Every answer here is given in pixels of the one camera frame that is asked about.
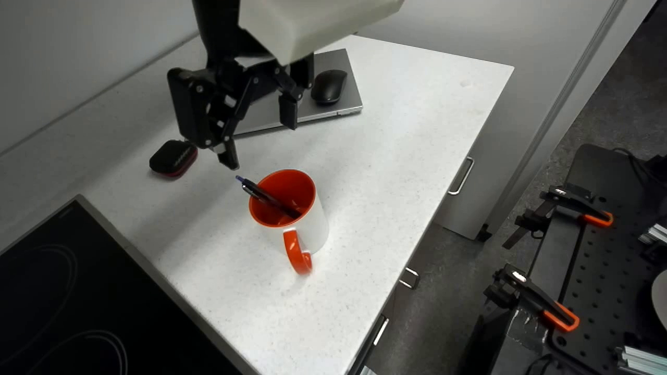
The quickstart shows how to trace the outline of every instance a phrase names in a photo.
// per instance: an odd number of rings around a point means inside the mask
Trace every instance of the silver laptop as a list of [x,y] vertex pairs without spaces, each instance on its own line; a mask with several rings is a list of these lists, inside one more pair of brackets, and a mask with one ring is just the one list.
[[[362,105],[362,98],[359,95],[359,89],[357,88],[357,82],[354,79],[354,72],[350,65],[348,52],[345,49],[336,49],[335,51],[315,55],[315,76],[331,69],[339,69],[348,73],[340,100],[332,105],[317,105],[310,97],[310,90],[305,90],[303,99],[299,103],[298,123],[326,117],[349,115],[360,112],[364,107]],[[248,109],[245,119],[239,122],[234,134],[245,134],[282,126],[279,119],[278,93],[276,92],[253,103]]]

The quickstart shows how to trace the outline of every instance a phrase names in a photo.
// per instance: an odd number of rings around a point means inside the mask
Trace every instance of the induction cooktop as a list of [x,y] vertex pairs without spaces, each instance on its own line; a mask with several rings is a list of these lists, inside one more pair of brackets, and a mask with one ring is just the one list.
[[0,374],[240,374],[100,222],[77,196],[0,252]]

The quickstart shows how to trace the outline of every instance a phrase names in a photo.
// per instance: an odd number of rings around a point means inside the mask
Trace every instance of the mug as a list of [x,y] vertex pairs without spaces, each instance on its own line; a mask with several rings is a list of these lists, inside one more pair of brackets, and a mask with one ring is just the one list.
[[315,183],[302,171],[283,169],[264,177],[257,186],[301,213],[293,219],[256,198],[250,197],[248,203],[250,215],[261,225],[272,247],[281,252],[285,248],[298,274],[310,273],[313,269],[311,254],[316,253],[329,236],[329,224]]

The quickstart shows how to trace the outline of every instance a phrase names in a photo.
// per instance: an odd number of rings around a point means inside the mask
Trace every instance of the white countertop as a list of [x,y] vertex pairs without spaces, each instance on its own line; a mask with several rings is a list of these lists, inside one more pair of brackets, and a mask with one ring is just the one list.
[[[148,159],[179,138],[167,71],[205,63],[187,42],[0,157],[0,248],[82,193],[260,374],[344,374],[513,68],[363,37],[338,48],[361,114],[239,139],[239,171],[200,151],[168,182]],[[234,180],[283,168],[312,176],[329,219],[306,277]]]

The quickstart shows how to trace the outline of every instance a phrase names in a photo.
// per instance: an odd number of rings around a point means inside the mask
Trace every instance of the black mouse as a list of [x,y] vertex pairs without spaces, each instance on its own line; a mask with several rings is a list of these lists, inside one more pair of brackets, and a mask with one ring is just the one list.
[[340,99],[348,74],[342,70],[323,71],[315,77],[310,97],[317,104],[334,104]]

